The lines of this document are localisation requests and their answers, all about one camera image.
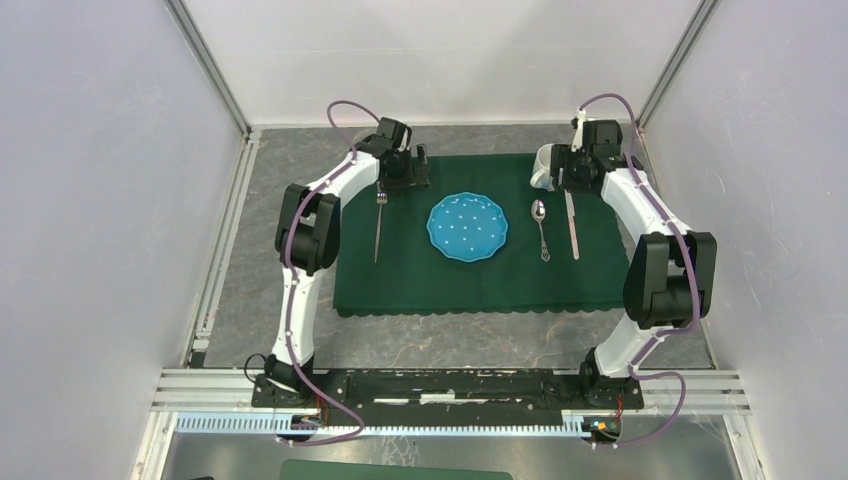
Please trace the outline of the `black handled knife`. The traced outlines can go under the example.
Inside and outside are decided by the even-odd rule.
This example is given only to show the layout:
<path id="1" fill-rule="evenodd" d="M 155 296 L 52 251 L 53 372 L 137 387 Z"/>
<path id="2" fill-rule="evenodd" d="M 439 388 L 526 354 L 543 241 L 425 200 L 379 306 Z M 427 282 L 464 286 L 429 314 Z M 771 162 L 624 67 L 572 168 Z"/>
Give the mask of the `black handled knife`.
<path id="1" fill-rule="evenodd" d="M 578 244 L 578 235 L 576 228 L 576 210 L 572 194 L 565 190 L 564 199 L 566 206 L 567 222 L 569 228 L 570 242 L 572 247 L 572 256 L 574 260 L 580 259 L 580 250 Z"/>

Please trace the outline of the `silver fork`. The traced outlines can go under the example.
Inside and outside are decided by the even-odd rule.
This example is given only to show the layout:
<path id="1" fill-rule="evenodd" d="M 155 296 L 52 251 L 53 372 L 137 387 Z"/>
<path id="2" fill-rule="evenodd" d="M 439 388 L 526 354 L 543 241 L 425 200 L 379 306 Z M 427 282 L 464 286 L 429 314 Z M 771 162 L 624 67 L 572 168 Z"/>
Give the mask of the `silver fork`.
<path id="1" fill-rule="evenodd" d="M 387 193 L 382 191 L 382 190 L 379 190 L 376 194 L 377 220 L 376 220 L 375 240 L 374 240 L 374 263 L 377 263 L 378 259 L 379 259 L 379 250 L 380 250 L 380 242 L 381 242 L 382 223 L 383 223 L 383 212 L 384 212 L 384 207 L 387 203 L 388 203 Z"/>

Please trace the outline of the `white blue mug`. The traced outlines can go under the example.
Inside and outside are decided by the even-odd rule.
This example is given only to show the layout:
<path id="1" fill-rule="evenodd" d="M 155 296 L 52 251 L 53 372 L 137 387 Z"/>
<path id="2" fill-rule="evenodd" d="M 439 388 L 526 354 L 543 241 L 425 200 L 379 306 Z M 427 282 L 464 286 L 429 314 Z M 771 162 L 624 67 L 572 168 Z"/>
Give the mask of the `white blue mug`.
<path id="1" fill-rule="evenodd" d="M 545 191 L 554 191 L 551 177 L 551 156 L 553 144 L 542 145 L 536 152 L 529 184 Z"/>

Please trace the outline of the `silver spoon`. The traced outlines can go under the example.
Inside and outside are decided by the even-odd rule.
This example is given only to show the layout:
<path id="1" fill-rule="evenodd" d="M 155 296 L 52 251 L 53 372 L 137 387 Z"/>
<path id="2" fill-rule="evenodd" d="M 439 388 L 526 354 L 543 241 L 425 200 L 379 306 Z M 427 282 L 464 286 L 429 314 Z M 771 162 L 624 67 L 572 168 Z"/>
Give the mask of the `silver spoon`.
<path id="1" fill-rule="evenodd" d="M 538 230 L 539 230 L 540 258 L 544 262 L 549 262 L 551 260 L 551 255 L 550 255 L 549 248 L 548 248 L 548 245 L 547 245 L 547 241 L 546 241 L 546 238 L 545 238 L 544 225 L 543 225 L 543 222 L 546 218 L 546 213 L 547 213 L 547 210 L 546 210 L 546 206 L 544 205 L 543 201 L 540 200 L 540 199 L 534 200 L 533 203 L 532 203 L 532 206 L 531 206 L 531 216 L 532 216 L 533 220 L 535 221 L 535 223 L 537 224 L 537 227 L 538 227 Z"/>

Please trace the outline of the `dark green cloth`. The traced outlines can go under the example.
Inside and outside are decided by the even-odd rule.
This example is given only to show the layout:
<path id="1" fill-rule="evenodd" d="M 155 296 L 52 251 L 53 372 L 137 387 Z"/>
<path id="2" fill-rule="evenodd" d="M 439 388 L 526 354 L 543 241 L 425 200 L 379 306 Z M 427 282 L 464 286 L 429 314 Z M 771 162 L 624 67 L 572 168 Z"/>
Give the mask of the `dark green cloth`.
<path id="1" fill-rule="evenodd" d="M 390 195 L 374 263 L 376 190 L 368 187 L 343 209 L 333 305 L 343 317 L 478 312 L 578 312 L 622 304 L 629 267 L 625 234 L 600 198 L 574 196 L 580 259 L 574 260 L 564 196 L 530 186 L 530 153 L 442 156 L 429 161 L 431 184 Z M 429 242 L 425 222 L 445 196 L 472 192 L 498 203 L 509 232 L 493 257 L 474 263 L 445 258 Z M 540 258 L 531 216 L 534 200 L 551 255 Z"/>

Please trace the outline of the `blue polka dot plate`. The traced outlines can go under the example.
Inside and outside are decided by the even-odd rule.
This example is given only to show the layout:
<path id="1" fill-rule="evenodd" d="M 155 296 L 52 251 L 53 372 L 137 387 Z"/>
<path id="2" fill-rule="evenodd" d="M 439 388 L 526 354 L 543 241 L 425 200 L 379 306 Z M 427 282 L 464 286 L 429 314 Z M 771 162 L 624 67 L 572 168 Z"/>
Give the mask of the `blue polka dot plate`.
<path id="1" fill-rule="evenodd" d="M 509 232 L 502 207 L 488 196 L 472 192 L 438 201 L 425 227 L 430 244 L 439 253 L 463 263 L 493 257 L 506 244 Z"/>

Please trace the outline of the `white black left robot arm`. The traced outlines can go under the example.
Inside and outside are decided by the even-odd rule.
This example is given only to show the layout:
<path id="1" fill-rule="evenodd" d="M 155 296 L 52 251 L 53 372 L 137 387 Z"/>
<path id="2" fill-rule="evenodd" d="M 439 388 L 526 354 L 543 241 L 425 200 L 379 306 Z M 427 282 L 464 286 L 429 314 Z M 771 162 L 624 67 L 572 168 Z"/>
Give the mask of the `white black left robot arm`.
<path id="1" fill-rule="evenodd" d="M 314 394 L 311 378 L 318 294 L 341 246 L 342 212 L 362 190 L 389 192 L 430 184 L 426 146 L 411 150 L 412 129 L 388 117 L 376 130 L 352 143 L 328 173 L 284 191 L 274 246 L 283 272 L 280 323 L 263 378 L 290 407 L 306 405 Z"/>

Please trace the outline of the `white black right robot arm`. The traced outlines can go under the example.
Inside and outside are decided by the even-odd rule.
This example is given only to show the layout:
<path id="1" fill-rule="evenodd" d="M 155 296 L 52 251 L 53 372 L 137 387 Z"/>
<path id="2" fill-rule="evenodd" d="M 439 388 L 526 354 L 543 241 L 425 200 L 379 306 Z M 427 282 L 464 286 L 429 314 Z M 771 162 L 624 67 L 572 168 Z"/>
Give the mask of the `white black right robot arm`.
<path id="1" fill-rule="evenodd" d="M 577 395 L 602 408 L 637 387 L 637 371 L 667 337 L 692 328 L 710 308 L 717 241 L 674 215 L 626 153 L 615 120 L 572 121 L 573 140 L 550 147 L 551 186 L 593 194 L 611 207 L 635 242 L 623 285 L 624 315 L 582 362 Z"/>

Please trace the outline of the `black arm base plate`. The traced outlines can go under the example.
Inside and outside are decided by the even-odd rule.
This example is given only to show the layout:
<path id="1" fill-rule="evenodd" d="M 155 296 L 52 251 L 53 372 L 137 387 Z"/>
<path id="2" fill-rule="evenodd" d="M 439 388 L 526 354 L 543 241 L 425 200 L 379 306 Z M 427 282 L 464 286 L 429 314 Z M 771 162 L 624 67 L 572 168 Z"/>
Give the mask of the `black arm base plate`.
<path id="1" fill-rule="evenodd" d="M 549 369 L 330 369 L 312 382 L 335 400 L 329 427 L 557 426 L 565 410 L 592 415 L 639 410 L 631 378 L 589 379 Z"/>

